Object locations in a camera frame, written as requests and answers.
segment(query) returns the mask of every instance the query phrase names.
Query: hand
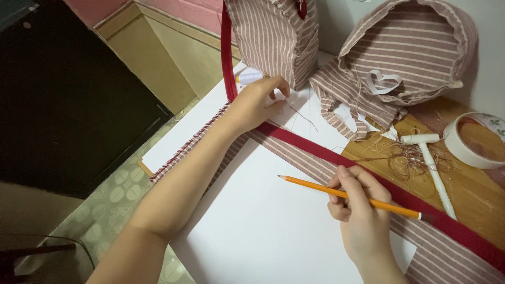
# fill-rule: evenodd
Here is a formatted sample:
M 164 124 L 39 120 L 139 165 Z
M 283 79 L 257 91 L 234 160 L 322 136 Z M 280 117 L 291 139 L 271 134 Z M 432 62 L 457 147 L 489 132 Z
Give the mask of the hand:
M 390 203 L 387 189 L 363 168 L 347 169 L 341 165 L 327 187 L 342 187 L 349 195 L 349 199 L 330 195 L 328 210 L 333 218 L 342 221 L 345 251 L 358 269 L 375 261 L 394 262 L 389 242 L 389 212 L 368 202 L 368 198 L 373 198 Z
M 281 76 L 263 78 L 247 85 L 231 103 L 222 122 L 242 134 L 262 124 L 265 120 L 279 113 L 287 104 L 286 101 L 276 101 L 265 107 L 267 96 L 275 100 L 274 89 L 279 89 L 289 98 L 289 84 Z

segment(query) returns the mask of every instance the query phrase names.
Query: tiled floor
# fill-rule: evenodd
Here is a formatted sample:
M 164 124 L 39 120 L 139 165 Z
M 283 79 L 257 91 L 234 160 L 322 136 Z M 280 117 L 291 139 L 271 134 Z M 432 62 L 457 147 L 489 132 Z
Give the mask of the tiled floor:
M 149 182 L 149 176 L 137 162 L 198 101 L 193 100 L 181 113 L 167 122 L 68 216 L 52 235 L 80 239 L 97 265 L 136 205 L 153 186 Z M 46 243 L 62 244 L 62 241 L 50 239 Z M 92 267 L 85 251 L 78 246 L 76 251 L 29 258 L 17 268 L 16 273 L 33 273 L 35 283 L 85 283 L 92 273 Z M 194 283 L 170 247 L 165 252 L 158 283 Z

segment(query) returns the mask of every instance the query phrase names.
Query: cord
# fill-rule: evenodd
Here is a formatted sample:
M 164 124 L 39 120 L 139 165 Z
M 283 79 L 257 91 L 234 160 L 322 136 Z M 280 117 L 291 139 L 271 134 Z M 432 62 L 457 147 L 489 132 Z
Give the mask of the cord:
M 89 253 L 88 251 L 88 248 L 86 247 L 86 245 L 81 242 L 81 241 L 78 241 L 78 240 L 75 240 L 75 239 L 72 239 L 72 238 L 67 238 L 67 237 L 64 237 L 64 236 L 55 236 L 55 235 L 46 235 L 46 234 L 33 234 L 33 233 L 2 233 L 0 232 L 0 234 L 3 234 L 3 235 L 25 235 L 25 236 L 43 236 L 43 237 L 46 237 L 46 238 L 54 238 L 54 239 L 62 239 L 62 240 L 68 240 L 68 241 L 71 241 L 71 242 L 74 242 L 74 243 L 77 243 L 79 244 L 83 249 L 84 251 L 86 252 L 86 254 L 88 255 L 88 258 L 89 258 L 89 261 L 91 262 L 91 265 L 93 266 L 93 270 L 95 270 L 95 265 L 93 263 L 93 259 L 91 258 L 91 254 Z

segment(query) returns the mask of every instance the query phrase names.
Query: striped fabric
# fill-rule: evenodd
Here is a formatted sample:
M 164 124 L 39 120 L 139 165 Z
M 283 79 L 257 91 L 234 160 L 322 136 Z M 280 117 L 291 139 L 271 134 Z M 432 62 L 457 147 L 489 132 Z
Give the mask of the striped fabric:
M 301 90 L 318 65 L 314 0 L 304 20 L 294 0 L 225 0 L 244 63 Z
M 342 134 L 349 129 L 332 114 L 343 102 L 384 128 L 407 112 L 403 106 L 431 100 L 463 86 L 460 78 L 477 43 L 465 12 L 439 0 L 389 0 L 356 25 L 340 54 L 310 79 L 323 104 L 323 116 Z M 366 84 L 371 70 L 398 74 L 402 84 L 374 95 Z M 374 81 L 378 89 L 383 86 Z M 360 129 L 351 140 L 364 138 Z
M 153 177 L 157 182 L 201 140 L 204 127 Z M 248 139 L 254 139 L 300 171 L 326 184 L 336 166 L 288 143 L 252 130 L 240 136 L 228 149 L 209 187 L 216 181 Z M 505 275 L 433 226 L 419 220 L 391 215 L 390 229 L 417 247 L 407 270 L 410 284 L 505 284 Z

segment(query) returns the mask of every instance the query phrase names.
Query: black door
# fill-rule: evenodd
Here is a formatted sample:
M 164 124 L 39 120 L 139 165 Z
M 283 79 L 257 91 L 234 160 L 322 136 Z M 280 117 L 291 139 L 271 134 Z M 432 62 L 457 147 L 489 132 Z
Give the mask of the black door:
M 173 114 L 62 1 L 38 3 L 0 32 L 0 179 L 86 198 Z

